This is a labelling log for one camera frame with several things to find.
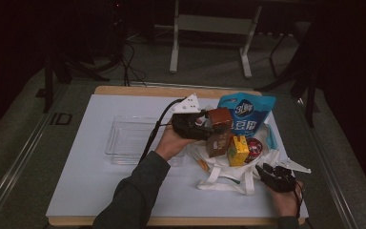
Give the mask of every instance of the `wooden table edge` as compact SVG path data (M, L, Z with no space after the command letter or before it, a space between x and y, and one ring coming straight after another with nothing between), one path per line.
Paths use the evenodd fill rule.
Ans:
M92 225L94 217L49 217L53 226ZM305 218L298 219L299 224ZM150 218L148 226L252 226L274 225L277 219L273 218Z
M199 98L220 98L225 94L247 93L261 95L256 91L205 89L205 88L171 88L171 87L123 87L123 86L98 86L94 94L106 95L138 95L138 96L169 96L182 97L196 93Z

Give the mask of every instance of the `person's left hand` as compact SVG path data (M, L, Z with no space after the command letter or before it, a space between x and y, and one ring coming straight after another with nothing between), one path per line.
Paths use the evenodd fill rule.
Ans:
M155 151L168 161L179 154L187 144L196 141L181 137L173 130L172 124L168 123Z
M299 180L296 181L295 192L298 198L293 192L278 193L266 185L267 189L272 195L275 209L280 217L296 217L298 211L298 199L302 199L302 187L303 183Z

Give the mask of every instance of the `dark sleeve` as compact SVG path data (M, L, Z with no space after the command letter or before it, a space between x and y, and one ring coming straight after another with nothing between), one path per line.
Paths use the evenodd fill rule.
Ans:
M296 217L281 217L278 219L278 229L298 229L299 222Z
M150 152L130 177L120 181L112 202L96 217L93 228L145 228L170 168L159 154Z

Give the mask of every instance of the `black chair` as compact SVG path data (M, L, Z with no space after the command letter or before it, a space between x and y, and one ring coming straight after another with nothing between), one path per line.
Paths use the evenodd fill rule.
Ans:
M286 38L289 34L291 34L295 38L295 40L298 42L298 44L301 44L301 42L304 39L305 34L307 33L310 26L311 26L311 22L308 22L308 21L298 21L298 22L291 23L291 25L289 26L289 33L284 34L280 37L277 44L274 46L274 48L272 49L272 51L270 52L270 55L269 55L269 62L272 67L275 78L279 78L282 74L285 73L285 70L284 70L280 75L278 75L277 71L275 70L275 63L273 61L273 54L275 53L275 51L278 49L280 44L283 42L284 38Z
M315 101L315 87L318 77L318 70L323 63L322 53L319 48L314 45L314 31L311 31L313 26L310 22L295 22L293 35L299 42L299 47L295 52L290 64L277 77L277 80L261 88L255 88L256 91L267 92L274 89L290 80L296 79L295 84L291 89L291 95L295 98L300 98L304 92L308 90L305 117L311 127L314 127L313 110ZM283 36L277 45L272 50L273 55L276 48L284 39ZM274 69L273 59L271 58L272 68Z

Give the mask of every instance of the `white plastic bag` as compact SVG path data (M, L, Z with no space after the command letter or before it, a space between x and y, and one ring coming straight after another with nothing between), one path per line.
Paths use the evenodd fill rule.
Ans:
M210 173L207 180L200 180L197 188L201 190L236 191L244 195L254 194L254 178L260 179L255 165L261 166L263 163L267 163L275 166L279 158L275 137L269 125L262 125L254 138L262 143L263 152L249 164L240 167L230 167L226 155L209 157L204 141L188 145L188 155L197 160L201 167Z

